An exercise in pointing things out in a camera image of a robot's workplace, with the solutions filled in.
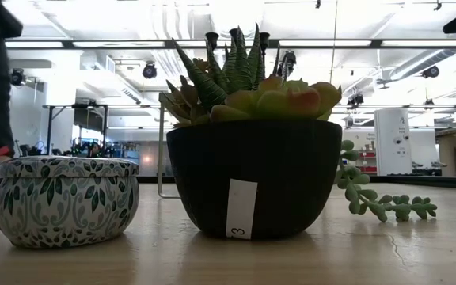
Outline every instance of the white label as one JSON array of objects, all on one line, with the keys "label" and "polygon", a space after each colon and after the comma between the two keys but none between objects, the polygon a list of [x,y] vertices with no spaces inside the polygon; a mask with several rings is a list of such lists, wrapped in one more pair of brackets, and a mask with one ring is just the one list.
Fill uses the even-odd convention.
[{"label": "white label", "polygon": [[256,182],[230,180],[226,211],[227,238],[251,239],[257,188],[258,183]]}]

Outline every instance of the ceiling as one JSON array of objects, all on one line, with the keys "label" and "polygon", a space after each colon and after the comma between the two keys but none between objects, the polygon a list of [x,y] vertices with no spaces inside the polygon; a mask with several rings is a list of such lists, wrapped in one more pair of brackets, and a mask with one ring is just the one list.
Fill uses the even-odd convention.
[{"label": "ceiling", "polygon": [[[25,24],[23,40],[202,40],[206,32],[227,37],[228,31],[238,25],[250,38],[254,23],[260,25],[261,31],[269,32],[271,38],[281,40],[456,38],[442,32],[443,26],[456,17],[456,1],[440,2],[439,10],[435,10],[437,0],[322,0],[319,8],[317,1],[300,0],[9,0],[5,5]],[[204,50],[188,52],[191,57],[206,57]],[[392,72],[406,67],[403,65],[417,65],[438,52],[441,51],[300,49],[294,51],[297,65],[291,79],[342,86],[343,104],[355,93],[364,95],[365,104],[422,104],[427,97],[436,104],[456,104],[456,51],[453,56],[440,56],[443,60],[429,64],[440,69],[437,78],[410,74],[384,85],[389,88],[382,89],[383,85],[377,84],[378,79],[393,78]],[[179,75],[185,74],[175,51],[89,51],[90,55],[93,53],[99,59],[113,59],[118,79],[149,102],[157,103],[153,91],[165,90],[166,79],[178,83]],[[276,50],[268,50],[267,67],[273,66],[275,57]],[[156,78],[143,78],[146,62],[155,62]],[[88,72],[82,76],[85,80],[79,86],[78,97],[111,98],[111,104],[121,98],[120,104],[127,104],[120,88],[110,88],[112,79],[107,74]],[[332,120],[369,120],[373,111],[335,114]],[[454,112],[427,115],[452,120]]]}]

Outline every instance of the trailing succulent stem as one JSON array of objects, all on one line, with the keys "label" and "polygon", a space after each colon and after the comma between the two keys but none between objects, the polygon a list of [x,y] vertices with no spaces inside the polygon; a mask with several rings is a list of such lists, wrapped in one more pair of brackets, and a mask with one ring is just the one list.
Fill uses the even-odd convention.
[{"label": "trailing succulent stem", "polygon": [[397,220],[408,221],[411,211],[415,211],[422,219],[426,219],[428,214],[435,217],[437,206],[431,203],[429,198],[415,197],[411,203],[409,196],[390,196],[384,195],[378,199],[378,193],[370,189],[362,189],[360,185],[369,184],[370,178],[366,174],[362,174],[360,169],[352,165],[344,165],[343,159],[354,162],[358,159],[358,151],[353,150],[354,144],[352,141],[345,140],[342,142],[342,151],[339,157],[339,170],[336,174],[337,186],[341,189],[346,189],[345,197],[349,203],[349,211],[352,214],[363,215],[367,208],[381,222],[386,222],[388,217],[387,211],[395,212]]}]

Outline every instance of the table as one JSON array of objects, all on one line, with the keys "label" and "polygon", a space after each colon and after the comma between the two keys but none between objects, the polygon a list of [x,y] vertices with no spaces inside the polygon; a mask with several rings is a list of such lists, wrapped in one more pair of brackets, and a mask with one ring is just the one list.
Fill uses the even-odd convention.
[{"label": "table", "polygon": [[180,200],[159,199],[156,185],[145,184],[137,216],[113,241],[26,250],[0,234],[0,285],[456,285],[456,189],[371,187],[380,194],[429,196],[438,218],[380,223],[371,213],[351,215],[344,192],[334,188],[304,234],[285,241],[216,240],[199,233]]}]

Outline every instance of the black pole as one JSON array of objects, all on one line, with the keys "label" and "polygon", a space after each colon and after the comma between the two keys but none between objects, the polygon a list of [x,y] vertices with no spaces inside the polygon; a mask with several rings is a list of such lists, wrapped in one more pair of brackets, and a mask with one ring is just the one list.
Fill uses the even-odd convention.
[{"label": "black pole", "polygon": [[107,122],[108,122],[108,106],[103,106],[104,108],[104,115],[103,115],[103,148],[102,150],[106,150],[105,140],[107,138]]},{"label": "black pole", "polygon": [[52,115],[54,106],[48,107],[48,129],[47,129],[47,155],[51,154],[51,137],[52,137]]}]

